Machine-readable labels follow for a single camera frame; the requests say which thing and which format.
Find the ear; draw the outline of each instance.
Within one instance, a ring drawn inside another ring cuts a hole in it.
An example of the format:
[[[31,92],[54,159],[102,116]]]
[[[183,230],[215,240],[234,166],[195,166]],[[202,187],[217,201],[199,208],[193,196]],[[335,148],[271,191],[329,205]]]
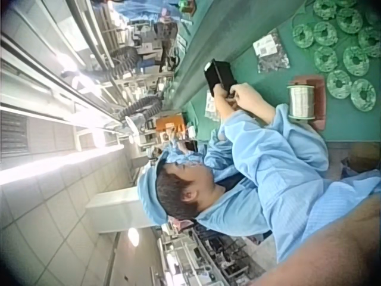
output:
[[[183,191],[183,195],[181,197],[182,201],[186,203],[192,203],[196,201],[198,191],[194,189],[186,189]]]

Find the white pillar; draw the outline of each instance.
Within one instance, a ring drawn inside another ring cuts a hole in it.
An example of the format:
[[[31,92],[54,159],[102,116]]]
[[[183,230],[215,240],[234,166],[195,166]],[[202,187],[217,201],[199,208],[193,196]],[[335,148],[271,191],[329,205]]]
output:
[[[154,225],[144,212],[136,186],[94,196],[86,206],[86,213],[98,233]]]

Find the blue cap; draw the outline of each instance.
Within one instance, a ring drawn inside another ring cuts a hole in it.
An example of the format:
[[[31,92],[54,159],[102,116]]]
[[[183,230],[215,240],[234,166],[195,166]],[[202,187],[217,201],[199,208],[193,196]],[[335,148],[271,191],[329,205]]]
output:
[[[138,181],[138,195],[143,204],[143,209],[148,218],[156,225],[162,225],[168,222],[167,213],[159,203],[156,193],[157,167],[160,165],[159,162],[167,159],[168,155],[169,152],[164,151],[160,155],[156,165],[150,167],[140,176]]]

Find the green workbench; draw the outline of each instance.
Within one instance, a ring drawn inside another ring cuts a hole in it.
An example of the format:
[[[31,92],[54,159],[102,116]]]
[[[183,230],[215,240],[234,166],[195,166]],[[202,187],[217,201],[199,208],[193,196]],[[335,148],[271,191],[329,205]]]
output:
[[[356,5],[354,8],[363,15],[363,7]],[[289,96],[286,87],[293,77],[306,74],[319,74],[314,65],[314,51],[318,44],[314,43],[308,49],[298,48],[292,39],[292,27],[297,24],[308,24],[322,21],[314,15],[312,5],[302,7],[295,17],[284,22],[277,29],[283,47],[289,57],[290,69],[281,69],[271,73],[259,74],[257,70],[257,58],[253,47],[231,62],[233,74],[238,82],[248,82],[257,89],[262,96],[271,104],[288,103]],[[336,27],[339,42],[333,47],[339,59],[336,69],[346,70],[342,63],[342,54],[346,47],[358,45],[357,35],[350,36],[338,28],[336,19],[329,21]],[[364,26],[368,23],[364,17]],[[350,97],[338,100],[327,91],[327,123],[322,131],[322,136],[327,141],[379,141],[380,140],[380,59],[370,60],[368,73],[361,77],[369,80],[376,89],[377,101],[372,111],[362,112],[357,110]],[[351,76],[352,82],[359,77]],[[198,139],[208,139],[212,129],[218,127],[218,123],[204,117],[207,87],[199,90],[185,107],[186,118],[196,125]]]

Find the black device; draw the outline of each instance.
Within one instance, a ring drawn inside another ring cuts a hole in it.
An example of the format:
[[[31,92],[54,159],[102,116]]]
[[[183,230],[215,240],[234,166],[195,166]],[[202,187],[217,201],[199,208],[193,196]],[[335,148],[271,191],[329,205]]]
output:
[[[237,81],[233,77],[230,64],[226,61],[211,60],[211,62],[205,66],[204,74],[212,97],[214,97],[213,88],[216,84],[221,83],[222,88],[227,92],[230,92],[232,85],[237,84]]]

